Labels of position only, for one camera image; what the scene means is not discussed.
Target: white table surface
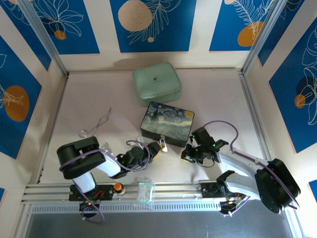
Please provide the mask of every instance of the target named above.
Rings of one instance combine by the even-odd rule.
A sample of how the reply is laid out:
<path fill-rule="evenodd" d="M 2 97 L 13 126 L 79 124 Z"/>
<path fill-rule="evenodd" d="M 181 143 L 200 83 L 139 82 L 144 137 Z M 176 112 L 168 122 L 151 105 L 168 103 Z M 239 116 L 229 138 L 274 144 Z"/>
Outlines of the white table surface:
<path fill-rule="evenodd" d="M 240 136 L 235 147 L 262 158 L 259 142 L 241 88 L 238 73 L 234 70 L 180 69 L 177 73 L 182 82 L 180 99 L 166 104 L 195 112 L 192 130 L 211 120 L 233 123 Z M 109 107 L 112 108 L 108 122 L 95 136 L 100 145 L 105 141 L 115 155 L 130 149 L 127 140 L 141 135 L 140 124 L 147 108 L 140 106 L 133 85 L 131 71 L 87 72 L 70 74 L 65 94 L 57 116 L 48 153 L 45 158 L 41 183 L 70 183 L 58 170 L 60 164 L 56 150 L 67 143 L 80 139 L 83 129 L 97 125 Z M 207 127 L 215 140 L 230 142 L 235 132 L 223 123 Z M 140 172 L 129 172 L 122 183 L 139 181 L 191 181 L 216 179 L 229 166 L 216 165 L 202 168 L 180 159 L 183 149 L 168 145 L 168 153 L 162 153 Z M 96 182 L 114 182 L 99 170 L 92 170 Z"/>

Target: small plastic packet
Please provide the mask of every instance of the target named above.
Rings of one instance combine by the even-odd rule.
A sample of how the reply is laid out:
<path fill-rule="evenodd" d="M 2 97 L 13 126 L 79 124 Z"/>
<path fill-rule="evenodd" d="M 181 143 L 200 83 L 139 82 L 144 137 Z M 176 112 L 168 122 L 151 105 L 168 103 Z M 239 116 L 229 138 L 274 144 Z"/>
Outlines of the small plastic packet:
<path fill-rule="evenodd" d="M 139 190 L 137 200 L 134 204 L 135 207 L 140 209 L 152 210 L 151 203 L 154 201 L 155 184 L 151 182 L 139 183 Z"/>

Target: wall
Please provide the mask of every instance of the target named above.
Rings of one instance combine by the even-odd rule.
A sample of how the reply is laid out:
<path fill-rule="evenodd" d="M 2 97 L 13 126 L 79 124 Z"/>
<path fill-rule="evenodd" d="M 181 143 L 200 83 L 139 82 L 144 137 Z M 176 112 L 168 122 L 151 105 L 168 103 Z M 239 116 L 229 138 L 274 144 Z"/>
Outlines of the wall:
<path fill-rule="evenodd" d="M 271 151 L 274 157 L 284 161 L 301 188 L 302 193 L 298 197 L 301 209 L 298 210 L 298 215 L 306 237 L 312 238 L 317 237 L 317 204 L 307 184 L 317 179 L 317 144 L 299 153 L 295 152 L 281 111 L 268 82 L 316 17 L 316 0 L 305 0 L 264 66 L 262 67 L 257 59 L 247 73 Z M 280 80 L 287 84 L 290 78 L 281 77 Z"/>
<path fill-rule="evenodd" d="M 248 51 L 209 52 L 221 0 L 198 0 L 189 52 L 120 53 L 110 1 L 96 0 L 85 5 L 100 49 L 97 55 L 63 55 L 70 71 L 135 69 L 169 61 L 176 68 L 240 67 Z"/>
<path fill-rule="evenodd" d="M 162 61 L 176 68 L 241 67 L 273 3 L 30 1 L 69 71 L 127 70 Z"/>
<path fill-rule="evenodd" d="M 0 35 L 42 86 L 16 159 L 0 153 L 0 187 L 5 189 L 0 204 L 0 236 L 6 238 L 9 237 L 16 220 L 25 185 L 29 182 L 36 163 L 42 157 L 62 92 L 64 77 L 53 62 L 46 71 L 1 7 Z M 21 69 L 11 65 L 11 70 L 19 72 Z M 2 71 L 0 75 L 2 83 L 8 80 L 3 79 Z M 14 131 L 9 130 L 6 139 L 12 140 L 13 137 Z"/>

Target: wire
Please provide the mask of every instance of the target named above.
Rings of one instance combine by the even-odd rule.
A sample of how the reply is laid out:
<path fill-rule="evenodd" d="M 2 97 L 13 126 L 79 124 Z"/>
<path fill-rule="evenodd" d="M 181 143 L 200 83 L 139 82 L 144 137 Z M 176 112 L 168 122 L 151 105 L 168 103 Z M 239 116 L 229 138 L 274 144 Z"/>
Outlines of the wire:
<path fill-rule="evenodd" d="M 297 207 L 294 207 L 294 206 L 291 205 L 291 204 L 288 204 L 288 207 L 293 208 L 294 210 L 297 210 Z"/>
<path fill-rule="evenodd" d="M 204 168 L 211 168 L 211 167 L 213 167 L 213 166 L 214 166 L 214 160 L 213 160 L 213 165 L 211 165 L 211 166 L 205 166 L 205 165 L 200 164 L 200 163 L 198 163 L 198 162 L 197 162 L 197 164 L 198 164 L 200 167 L 204 167 Z"/>
<path fill-rule="evenodd" d="M 241 156 L 241 157 L 243 157 L 243 158 L 245 158 L 245 159 L 247 159 L 247 160 L 249 160 L 249 161 L 252 161 L 252 162 L 254 162 L 255 164 L 258 164 L 258 165 L 260 165 L 261 167 L 265 168 L 265 169 L 276 179 L 276 181 L 282 186 L 282 188 L 286 191 L 286 193 L 289 195 L 289 197 L 297 204 L 297 206 L 300 207 L 299 204 L 298 204 L 298 202 L 296 201 L 295 197 L 293 196 L 293 194 L 292 194 L 292 193 L 290 192 L 290 190 L 287 188 L 287 186 L 283 183 L 283 181 L 282 181 L 268 166 L 264 165 L 264 164 L 261 163 L 260 161 L 257 161 L 257 160 L 255 160 L 255 159 L 253 159 L 253 158 L 251 158 L 251 157 L 249 157 L 249 156 L 247 156 L 247 155 L 241 154 L 241 153 L 239 153 L 239 152 L 237 152 L 237 151 L 234 150 L 234 148 L 233 148 L 233 143 L 238 139 L 239 131 L 238 131 L 238 129 L 237 129 L 233 124 L 231 124 L 231 123 L 229 123 L 229 122 L 227 122 L 227 121 L 224 121 L 224 120 L 212 120 L 212 121 L 206 123 L 203 127 L 205 127 L 205 126 L 207 126 L 207 125 L 209 125 L 209 124 L 211 124 L 211 123 L 214 123 L 214 122 L 222 122 L 222 123 L 225 123 L 225 124 L 230 125 L 230 126 L 236 131 L 236 136 L 235 136 L 235 138 L 234 138 L 234 139 L 231 141 L 231 143 L 230 143 L 230 150 L 231 150 L 234 154 L 239 155 L 239 156 Z"/>
<path fill-rule="evenodd" d="M 244 205 L 247 204 L 247 202 L 249 201 L 251 197 L 249 196 L 244 203 L 242 203 L 239 207 L 236 208 L 236 210 L 234 210 L 233 212 L 231 212 L 230 214 L 227 214 L 225 216 L 232 216 L 233 214 L 235 214 L 237 211 L 239 211 L 241 209 L 241 207 L 243 207 Z"/>
<path fill-rule="evenodd" d="M 102 149 L 96 149 L 96 150 L 91 150 L 91 151 L 88 151 L 88 152 L 86 152 L 86 153 L 83 153 L 83 154 L 81 154 L 81 155 L 79 155 L 79 156 L 76 156 L 75 158 L 73 158 L 73 159 L 67 161 L 66 163 L 62 164 L 62 165 L 59 167 L 59 171 L 62 171 L 67 165 L 70 165 L 70 164 L 74 163 L 75 161 L 80 160 L 80 159 L 86 157 L 87 155 L 95 154 L 95 153 L 97 153 L 97 152 L 104 153 L 104 152 L 106 152 L 106 151 L 105 151 L 105 150 L 102 150 Z"/>
<path fill-rule="evenodd" d="M 127 170 L 127 171 L 137 172 L 137 171 L 140 171 L 140 170 L 145 170 L 145 169 L 147 168 L 148 163 L 150 162 L 150 158 L 151 158 L 151 154 L 150 154 L 150 151 L 149 151 L 148 147 L 147 147 L 144 143 L 139 142 L 139 141 L 136 141 L 136 140 L 128 140 L 128 141 L 126 142 L 126 144 L 127 144 L 127 145 L 130 145 L 130 142 L 138 143 L 139 145 L 142 145 L 142 146 L 147 150 L 147 152 L 148 152 L 148 159 L 147 159 L 146 163 L 145 163 L 141 168 L 139 168 L 139 169 L 130 169 L 130 168 L 125 167 L 124 165 L 122 165 L 122 164 L 117 160 L 116 157 L 113 157 L 113 160 L 114 160 L 120 167 L 122 167 L 123 169 L 125 169 L 125 170 Z M 88 151 L 88 152 L 83 153 L 83 154 L 81 154 L 81 155 L 79 155 L 79 156 L 76 156 L 75 158 L 73 158 L 73 159 L 67 161 L 67 162 L 64 163 L 64 164 L 62 164 L 62 165 L 59 167 L 59 171 L 62 171 L 66 166 L 68 166 L 68 165 L 70 165 L 70 164 L 76 162 L 77 160 L 80 160 L 80 159 L 82 159 L 82 158 L 84 158 L 84 157 L 86 157 L 86 156 L 88 156 L 88 155 L 95 154 L 95 153 L 98 153 L 98 152 L 107 153 L 107 151 L 106 151 L 106 150 L 103 150 L 103 149 L 96 149 L 96 150 Z"/>
<path fill-rule="evenodd" d="M 148 147 L 147 147 L 145 144 L 143 144 L 142 142 L 139 142 L 139 141 L 136 141 L 136 140 L 128 140 L 128 141 L 126 142 L 126 144 L 127 144 L 127 145 L 130 145 L 130 142 L 136 142 L 136 143 L 138 143 L 139 145 L 142 145 L 142 146 L 147 150 L 147 152 L 148 152 L 148 159 L 147 159 L 146 163 L 145 163 L 141 168 L 136 169 L 136 170 L 133 170 L 133 169 L 130 169 L 130 168 L 128 168 L 128 167 L 123 166 L 123 165 L 117 160 L 116 157 L 113 157 L 113 160 L 114 160 L 120 167 L 122 167 L 122 168 L 124 168 L 125 170 L 128 170 L 128 171 L 136 172 L 136 171 L 140 171 L 140 170 L 146 169 L 146 168 L 147 168 L 147 165 L 148 165 L 148 163 L 149 163 L 149 161 L 150 161 L 150 158 L 151 158 L 150 151 L 149 151 Z M 70 164 L 76 162 L 77 160 L 80 160 L 80 159 L 82 159 L 82 158 L 85 158 L 85 157 L 88 156 L 88 155 L 95 154 L 95 153 L 98 153 L 98 152 L 107 153 L 106 150 L 102 150 L 102 149 L 96 149 L 96 150 L 88 151 L 88 152 L 83 153 L 83 154 L 81 154 L 81 155 L 79 155 L 79 156 L 76 156 L 75 158 L 73 158 L 73 159 L 67 161 L 67 162 L 64 163 L 64 164 L 62 164 L 62 165 L 59 167 L 59 171 L 62 171 L 66 166 L 68 166 L 68 165 L 70 165 Z M 92 207 L 95 208 L 95 210 L 98 211 L 99 214 L 100 214 L 101 217 L 102 217 L 102 220 L 101 220 L 101 221 L 93 221 L 93 220 L 90 220 L 90 219 L 86 219 L 85 216 L 84 216 L 84 211 L 88 209 L 88 206 L 87 206 L 87 207 L 85 207 L 85 208 L 82 210 L 82 212 L 81 212 L 81 216 L 82 216 L 83 220 L 84 220 L 84 221 L 87 221 L 87 222 L 90 222 L 90 223 L 95 223 L 95 224 L 101 224 L 101 223 L 103 223 L 103 222 L 105 221 L 105 217 L 104 217 L 103 213 L 101 212 L 101 210 L 84 194 L 84 192 L 79 188 L 79 186 L 75 183 L 75 181 L 73 181 L 73 183 L 75 184 L 75 186 L 76 186 L 77 190 L 80 192 L 80 194 L 86 199 L 86 201 L 88 201 L 89 203 L 91 203 Z"/>
<path fill-rule="evenodd" d="M 93 221 L 93 220 L 90 220 L 90 219 L 87 219 L 85 216 L 84 216 L 84 211 L 88 209 L 88 206 L 85 207 L 82 212 L 81 212 L 81 216 L 83 218 L 84 221 L 87 221 L 87 222 L 90 222 L 90 223 L 94 223 L 94 224 L 101 224 L 105 221 L 105 217 L 102 213 L 102 211 L 83 193 L 83 191 L 79 188 L 79 186 L 77 186 L 77 184 L 75 183 L 75 181 L 73 181 L 77 190 L 80 192 L 80 194 L 86 199 L 86 201 L 88 201 L 89 203 L 91 203 L 92 207 L 95 208 L 96 211 L 99 212 L 99 214 L 101 215 L 101 218 L 102 220 L 101 221 Z"/>

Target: white leaf drawing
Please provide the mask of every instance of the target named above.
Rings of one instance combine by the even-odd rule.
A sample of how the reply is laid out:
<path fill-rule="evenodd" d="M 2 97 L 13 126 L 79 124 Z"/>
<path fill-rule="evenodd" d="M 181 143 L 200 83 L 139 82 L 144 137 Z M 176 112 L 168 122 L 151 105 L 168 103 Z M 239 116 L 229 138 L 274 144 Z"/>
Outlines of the white leaf drawing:
<path fill-rule="evenodd" d="M 142 31 L 131 31 L 128 38 L 132 38 L 130 41 L 130 45 L 138 40 L 145 41 L 149 38 L 155 38 L 160 31 L 164 30 L 165 26 L 168 26 L 169 19 L 168 13 L 176 9 L 182 0 L 178 0 L 178 2 L 172 6 L 172 2 L 175 0 L 146 0 L 144 3 L 150 9 L 152 14 L 152 22 L 151 24 Z"/>
<path fill-rule="evenodd" d="M 283 11 L 280 14 L 280 17 L 283 18 L 283 20 L 285 20 L 286 13 L 288 11 L 295 11 L 299 7 L 301 2 L 302 2 L 302 0 L 287 1 L 284 8 L 283 8 Z"/>
<path fill-rule="evenodd" d="M 262 0 L 260 6 L 256 8 L 253 0 L 234 0 L 232 3 L 236 7 L 238 16 L 243 19 L 245 25 L 249 26 L 253 32 L 253 39 L 255 39 L 259 32 L 259 22 L 269 13 L 272 8 L 274 0 L 268 0 L 264 3 Z"/>
<path fill-rule="evenodd" d="M 4 66 L 7 55 L 0 54 L 0 69 Z M 5 91 L 5 89 L 0 84 L 0 109 L 5 105 L 10 103 L 17 103 L 23 105 L 21 102 L 23 96 L 15 97 Z"/>
<path fill-rule="evenodd" d="M 15 18 L 29 25 L 18 5 L 9 0 L 1 1 L 5 3 L 5 6 L 11 11 Z M 81 22 L 84 19 L 84 15 L 68 10 L 68 0 L 33 0 L 30 1 L 30 3 L 42 23 L 46 25 L 46 29 L 50 35 L 54 35 L 56 31 L 61 31 L 63 33 L 69 32 L 76 34 L 79 37 L 82 35 L 82 32 L 76 23 Z"/>
<path fill-rule="evenodd" d="M 310 34 L 303 53 L 302 65 L 306 86 L 301 91 L 301 97 L 296 97 L 298 108 L 308 105 L 308 125 L 317 123 L 317 26 Z"/>

